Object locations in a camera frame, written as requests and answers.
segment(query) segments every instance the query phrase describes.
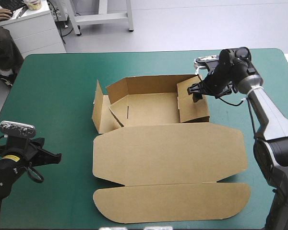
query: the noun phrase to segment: green tabletop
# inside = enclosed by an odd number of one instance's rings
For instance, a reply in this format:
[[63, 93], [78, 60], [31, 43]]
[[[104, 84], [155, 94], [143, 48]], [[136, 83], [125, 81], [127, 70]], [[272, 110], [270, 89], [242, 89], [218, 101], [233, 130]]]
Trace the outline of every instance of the green tabletop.
[[[288, 118], [288, 64], [278, 49], [254, 49], [253, 63], [264, 79], [264, 88]], [[42, 184], [22, 176], [2, 204], [0, 228], [96, 229], [123, 226], [103, 217], [93, 203], [99, 188], [113, 183], [92, 174], [93, 139], [98, 135], [91, 120], [96, 80], [105, 87], [125, 76], [194, 73], [193, 59], [218, 54], [219, 50], [30, 55], [0, 113], [11, 120], [36, 127], [36, 137], [45, 137], [44, 148], [62, 153], [59, 165], [37, 167]], [[242, 94], [226, 96], [239, 102]], [[233, 107], [208, 99], [210, 121], [244, 133], [248, 170], [227, 179], [252, 188], [247, 206], [225, 220], [149, 223], [175, 228], [253, 229], [264, 225], [272, 188], [253, 157], [253, 134], [247, 104]], [[130, 224], [142, 228], [147, 224]]]

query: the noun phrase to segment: cup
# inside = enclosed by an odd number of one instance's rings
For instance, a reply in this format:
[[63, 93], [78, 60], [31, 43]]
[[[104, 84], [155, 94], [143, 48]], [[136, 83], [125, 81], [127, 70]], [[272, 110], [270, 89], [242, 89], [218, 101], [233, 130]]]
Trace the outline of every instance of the cup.
[[41, 0], [24, 0], [24, 3], [31, 11], [37, 11], [42, 8]]

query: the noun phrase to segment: robotic arm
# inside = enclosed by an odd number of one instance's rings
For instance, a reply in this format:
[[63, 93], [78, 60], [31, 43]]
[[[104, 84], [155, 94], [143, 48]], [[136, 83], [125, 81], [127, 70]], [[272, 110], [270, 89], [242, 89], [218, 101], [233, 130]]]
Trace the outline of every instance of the robotic arm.
[[44, 138], [31, 139], [36, 135], [32, 125], [2, 121], [0, 131], [7, 137], [5, 145], [0, 145], [0, 209], [2, 199], [9, 196], [12, 185], [25, 173], [36, 183], [44, 178], [33, 167], [58, 164], [61, 154], [44, 150]]
[[254, 132], [254, 156], [268, 184], [276, 188], [264, 228], [288, 230], [288, 119], [265, 93], [263, 79], [251, 60], [246, 47], [224, 49], [219, 56], [200, 57], [194, 61], [196, 72], [208, 69], [208, 75], [187, 90], [193, 94], [194, 102], [202, 99], [202, 94], [215, 98], [232, 92], [246, 95], [249, 109], [253, 107], [260, 124]]

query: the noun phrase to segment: cardboard box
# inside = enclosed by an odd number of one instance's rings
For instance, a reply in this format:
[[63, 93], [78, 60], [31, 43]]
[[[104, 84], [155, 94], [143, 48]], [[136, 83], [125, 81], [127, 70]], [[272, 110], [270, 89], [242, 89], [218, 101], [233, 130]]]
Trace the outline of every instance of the cardboard box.
[[102, 93], [97, 82], [92, 120], [100, 134], [119, 127], [208, 122], [207, 100], [193, 103], [187, 87], [195, 75], [127, 77]]
[[211, 123], [126, 126], [94, 140], [94, 176], [124, 186], [99, 189], [93, 200], [120, 223], [225, 219], [247, 204], [250, 187], [218, 181], [246, 168], [239, 130]]

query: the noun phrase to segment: keyboard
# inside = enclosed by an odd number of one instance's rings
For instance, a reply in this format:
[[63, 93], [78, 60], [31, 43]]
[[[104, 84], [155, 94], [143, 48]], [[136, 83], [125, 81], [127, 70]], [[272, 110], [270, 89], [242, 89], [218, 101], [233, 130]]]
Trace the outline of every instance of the keyboard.
[[15, 11], [25, 6], [23, 0], [0, 0], [0, 6], [10, 11]]

